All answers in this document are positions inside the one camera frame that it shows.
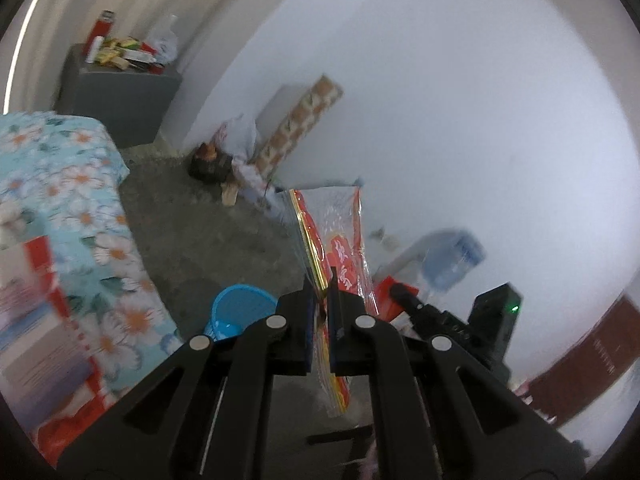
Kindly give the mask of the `red clear snack wrapper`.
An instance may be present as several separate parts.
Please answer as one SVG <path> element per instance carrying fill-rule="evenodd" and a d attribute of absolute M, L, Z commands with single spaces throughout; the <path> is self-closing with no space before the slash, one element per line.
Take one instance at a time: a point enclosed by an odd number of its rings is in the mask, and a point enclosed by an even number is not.
<path fill-rule="evenodd" d="M 350 379 L 331 372 L 330 281 L 336 278 L 339 290 L 361 297 L 367 314 L 378 315 L 361 233 L 361 188 L 357 185 L 291 188 L 280 192 L 278 200 L 296 255 L 319 298 L 314 308 L 314 365 L 326 411 L 331 417 L 341 416 L 350 403 Z"/>

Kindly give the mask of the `blue plastic trash basket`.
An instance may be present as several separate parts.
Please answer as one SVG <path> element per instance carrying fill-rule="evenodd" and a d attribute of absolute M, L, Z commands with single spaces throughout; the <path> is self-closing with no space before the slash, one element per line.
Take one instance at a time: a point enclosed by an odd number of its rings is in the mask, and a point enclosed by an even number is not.
<path fill-rule="evenodd" d="M 263 289 L 236 284 L 222 290 L 210 309 L 204 334 L 213 340 L 224 340 L 241 335 L 261 318 L 276 313 L 278 300 Z"/>

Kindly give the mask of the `blue water jug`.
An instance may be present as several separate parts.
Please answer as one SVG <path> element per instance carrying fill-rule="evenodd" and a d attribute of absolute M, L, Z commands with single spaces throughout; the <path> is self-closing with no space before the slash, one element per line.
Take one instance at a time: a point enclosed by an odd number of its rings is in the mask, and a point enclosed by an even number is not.
<path fill-rule="evenodd" d="M 434 233 L 426 242 L 421 274 L 435 292 L 448 292 L 486 259 L 482 244 L 468 231 Z"/>

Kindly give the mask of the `red white paper package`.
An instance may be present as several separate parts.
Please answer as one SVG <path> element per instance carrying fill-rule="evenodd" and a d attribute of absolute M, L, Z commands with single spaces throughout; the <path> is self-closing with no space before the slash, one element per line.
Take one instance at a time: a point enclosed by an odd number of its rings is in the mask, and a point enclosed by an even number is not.
<path fill-rule="evenodd" d="M 115 403 L 46 236 L 1 251 L 1 397 L 18 434 L 51 467 Z"/>

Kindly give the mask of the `black bag on floor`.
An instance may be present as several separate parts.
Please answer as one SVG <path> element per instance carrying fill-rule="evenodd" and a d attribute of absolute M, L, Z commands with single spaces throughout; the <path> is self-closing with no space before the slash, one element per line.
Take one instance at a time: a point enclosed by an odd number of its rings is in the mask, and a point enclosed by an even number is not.
<path fill-rule="evenodd" d="M 202 143 L 192 154 L 188 175 L 205 184 L 222 183 L 231 174 L 232 157 L 216 149 L 213 143 Z"/>

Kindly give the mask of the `floral blue bed quilt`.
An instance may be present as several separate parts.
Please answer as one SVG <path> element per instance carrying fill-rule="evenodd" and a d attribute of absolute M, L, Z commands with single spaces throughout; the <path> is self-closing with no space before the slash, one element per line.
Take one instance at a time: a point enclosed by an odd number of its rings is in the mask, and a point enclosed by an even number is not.
<path fill-rule="evenodd" d="M 1 118 L 2 200 L 24 208 L 28 236 L 48 238 L 70 316 L 116 398 L 181 344 L 120 201 L 128 174 L 96 119 L 53 112 Z"/>

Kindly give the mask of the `patterned cardboard box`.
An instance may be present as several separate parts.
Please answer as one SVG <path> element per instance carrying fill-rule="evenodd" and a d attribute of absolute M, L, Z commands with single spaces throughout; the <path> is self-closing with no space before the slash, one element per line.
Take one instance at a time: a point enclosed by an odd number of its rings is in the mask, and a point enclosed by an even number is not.
<path fill-rule="evenodd" d="M 318 124 L 322 115 L 343 96 L 343 88 L 323 74 L 310 87 L 283 86 L 265 108 L 267 117 L 285 114 L 277 128 L 256 152 L 253 164 L 264 179 L 269 179 L 299 141 Z"/>

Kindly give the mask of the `grey bedside cabinet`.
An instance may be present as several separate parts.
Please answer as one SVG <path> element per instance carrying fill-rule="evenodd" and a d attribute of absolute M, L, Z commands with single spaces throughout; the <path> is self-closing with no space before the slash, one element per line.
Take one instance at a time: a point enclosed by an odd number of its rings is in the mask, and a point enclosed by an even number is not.
<path fill-rule="evenodd" d="M 87 64 L 81 51 L 75 44 L 67 53 L 54 110 L 102 122 L 118 148 L 152 143 L 181 75 L 171 66 L 152 74 Z"/>

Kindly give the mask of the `snack packets on cabinet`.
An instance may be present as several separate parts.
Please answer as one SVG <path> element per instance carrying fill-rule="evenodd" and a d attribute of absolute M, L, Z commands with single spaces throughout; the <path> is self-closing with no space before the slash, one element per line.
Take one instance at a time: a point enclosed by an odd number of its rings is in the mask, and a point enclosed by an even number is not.
<path fill-rule="evenodd" d="M 90 63 L 122 72 L 136 70 L 159 75 L 165 70 L 157 50 L 132 37 L 104 39 Z"/>

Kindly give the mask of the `white plastic bag on cabinet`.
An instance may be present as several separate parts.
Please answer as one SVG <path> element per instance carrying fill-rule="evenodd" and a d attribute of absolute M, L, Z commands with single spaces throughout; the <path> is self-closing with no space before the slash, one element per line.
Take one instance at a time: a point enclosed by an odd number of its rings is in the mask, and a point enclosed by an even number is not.
<path fill-rule="evenodd" d="M 144 43 L 154 50 L 157 63 L 170 64 L 178 56 L 178 37 L 172 30 L 176 21 L 175 14 L 164 16 L 152 26 L 145 37 Z"/>

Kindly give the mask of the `red thermos bottle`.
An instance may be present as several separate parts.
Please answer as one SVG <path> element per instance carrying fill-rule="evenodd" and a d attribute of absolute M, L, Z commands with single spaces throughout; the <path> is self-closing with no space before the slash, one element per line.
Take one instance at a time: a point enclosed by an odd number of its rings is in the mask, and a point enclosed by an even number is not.
<path fill-rule="evenodd" d="M 97 36 L 106 38 L 108 33 L 111 31 L 111 28 L 115 21 L 115 13 L 110 10 L 104 10 L 101 12 L 100 16 L 96 20 L 89 32 L 88 38 L 85 42 L 84 48 L 82 49 L 82 55 L 87 56 L 91 50 L 91 46 L 93 45 L 93 41 Z"/>

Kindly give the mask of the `beige curtain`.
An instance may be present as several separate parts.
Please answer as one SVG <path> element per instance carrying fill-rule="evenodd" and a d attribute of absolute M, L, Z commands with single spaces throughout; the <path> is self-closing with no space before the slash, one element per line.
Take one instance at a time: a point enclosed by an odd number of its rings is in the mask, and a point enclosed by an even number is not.
<path fill-rule="evenodd" d="M 175 15 L 178 48 L 186 52 L 224 0 L 23 0 L 1 32 L 2 113 L 52 107 L 68 49 L 88 38 L 99 15 L 115 14 L 116 37 L 142 39 Z"/>

